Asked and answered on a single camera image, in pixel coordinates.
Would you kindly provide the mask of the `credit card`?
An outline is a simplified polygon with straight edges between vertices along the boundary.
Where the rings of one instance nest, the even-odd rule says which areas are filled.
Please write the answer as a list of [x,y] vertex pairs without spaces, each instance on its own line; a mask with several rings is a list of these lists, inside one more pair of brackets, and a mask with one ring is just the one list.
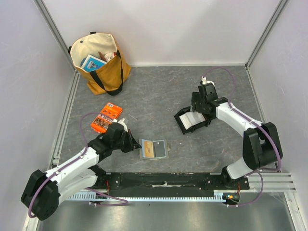
[[142,141],[142,156],[145,158],[154,158],[154,145],[152,141]]

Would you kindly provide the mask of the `black card tray box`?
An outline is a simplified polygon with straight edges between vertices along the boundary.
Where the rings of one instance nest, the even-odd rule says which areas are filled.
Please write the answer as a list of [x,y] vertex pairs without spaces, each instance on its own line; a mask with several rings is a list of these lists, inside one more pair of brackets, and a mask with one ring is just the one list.
[[214,119],[210,115],[192,112],[190,106],[180,109],[180,111],[174,115],[174,118],[183,135],[190,132],[193,133],[199,128],[209,126]]

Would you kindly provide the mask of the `grey card holder wallet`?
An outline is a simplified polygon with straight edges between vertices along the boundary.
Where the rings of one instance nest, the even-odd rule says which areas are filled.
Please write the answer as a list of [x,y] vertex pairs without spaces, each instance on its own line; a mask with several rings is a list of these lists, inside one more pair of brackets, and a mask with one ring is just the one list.
[[145,158],[142,156],[142,141],[145,139],[139,139],[139,143],[141,145],[140,149],[140,159],[144,160],[160,160],[160,159],[168,159],[169,158],[169,151],[171,147],[169,146],[166,139],[164,140],[155,140],[152,141],[154,145],[154,158]]

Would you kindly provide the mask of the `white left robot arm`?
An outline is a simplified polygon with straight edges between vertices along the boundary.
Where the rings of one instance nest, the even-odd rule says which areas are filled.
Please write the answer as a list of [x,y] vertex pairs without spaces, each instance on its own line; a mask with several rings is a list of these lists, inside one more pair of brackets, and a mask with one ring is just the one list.
[[75,193],[92,186],[101,189],[106,183],[106,172],[98,164],[115,150],[128,153],[140,148],[124,123],[113,122],[105,133],[86,143],[85,148],[69,160],[30,175],[21,196],[28,216],[45,220]]

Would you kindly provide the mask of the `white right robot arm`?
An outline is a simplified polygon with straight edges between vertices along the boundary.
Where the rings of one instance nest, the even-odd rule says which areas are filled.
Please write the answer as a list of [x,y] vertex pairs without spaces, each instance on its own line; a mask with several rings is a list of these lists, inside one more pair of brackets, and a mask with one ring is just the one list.
[[243,138],[242,157],[222,169],[221,186],[232,189],[238,179],[265,166],[277,163],[281,169],[283,157],[276,126],[262,123],[246,115],[225,97],[218,97],[211,81],[201,82],[192,93],[192,111],[203,114],[209,121],[218,119],[233,128]]

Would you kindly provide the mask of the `mustard canvas tote bag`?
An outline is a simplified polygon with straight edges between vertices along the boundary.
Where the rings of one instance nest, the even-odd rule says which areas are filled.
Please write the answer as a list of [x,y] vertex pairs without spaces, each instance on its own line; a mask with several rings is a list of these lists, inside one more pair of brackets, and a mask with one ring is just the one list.
[[[107,93],[111,96],[119,94],[123,83],[127,80],[131,67],[112,34],[91,32],[77,39],[68,48],[74,68],[88,81],[88,88],[94,95]],[[114,57],[96,70],[85,70],[82,65],[88,55],[96,58],[100,54],[113,54]]]

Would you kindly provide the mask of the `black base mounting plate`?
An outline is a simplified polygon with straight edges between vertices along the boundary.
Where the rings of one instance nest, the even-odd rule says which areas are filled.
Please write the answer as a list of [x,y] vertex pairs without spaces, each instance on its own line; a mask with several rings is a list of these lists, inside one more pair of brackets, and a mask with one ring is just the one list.
[[106,173],[104,177],[98,178],[93,188],[95,189],[123,189],[127,187],[141,186],[182,186],[182,187],[205,187],[209,190],[249,190],[249,182],[246,178],[227,181],[220,173],[180,173],[180,172],[158,172],[158,173]]

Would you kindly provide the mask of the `blue book in bag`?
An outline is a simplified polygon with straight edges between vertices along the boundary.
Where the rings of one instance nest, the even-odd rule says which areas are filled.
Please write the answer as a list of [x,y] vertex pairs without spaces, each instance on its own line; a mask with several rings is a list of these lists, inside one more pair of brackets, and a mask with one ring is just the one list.
[[100,69],[105,64],[107,62],[89,54],[81,61],[81,68],[86,72],[91,72]]

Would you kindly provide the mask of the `brown item in bag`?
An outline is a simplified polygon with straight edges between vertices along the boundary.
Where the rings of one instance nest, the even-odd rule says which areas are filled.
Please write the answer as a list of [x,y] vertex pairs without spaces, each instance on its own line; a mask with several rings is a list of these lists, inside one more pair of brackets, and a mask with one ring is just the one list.
[[100,51],[98,52],[98,54],[99,54],[100,59],[103,60],[104,62],[109,62],[116,55],[115,52],[109,52],[109,53],[103,54]]

